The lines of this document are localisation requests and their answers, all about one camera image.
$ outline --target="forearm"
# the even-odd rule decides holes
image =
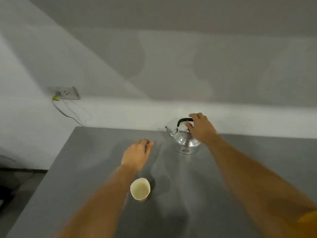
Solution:
[[[112,237],[136,171],[121,165],[73,217],[58,238]]]
[[[295,232],[297,219],[315,204],[280,176],[213,135],[208,147],[232,193],[268,237]]]

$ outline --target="black baseboard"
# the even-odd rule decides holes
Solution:
[[[29,172],[29,173],[42,173],[46,174],[46,169],[26,169],[26,168],[0,168],[0,171],[11,171],[11,172]]]

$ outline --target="person's left arm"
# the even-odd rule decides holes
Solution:
[[[152,147],[153,142],[147,139],[130,146],[111,179],[89,198],[57,238],[113,237],[129,186]]]

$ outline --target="paper cup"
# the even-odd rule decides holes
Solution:
[[[150,183],[145,178],[139,178],[131,184],[130,191],[134,199],[146,201],[151,191]]]

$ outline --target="outlet cover plate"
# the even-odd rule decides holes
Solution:
[[[51,87],[50,89],[57,99],[80,99],[75,87]]]

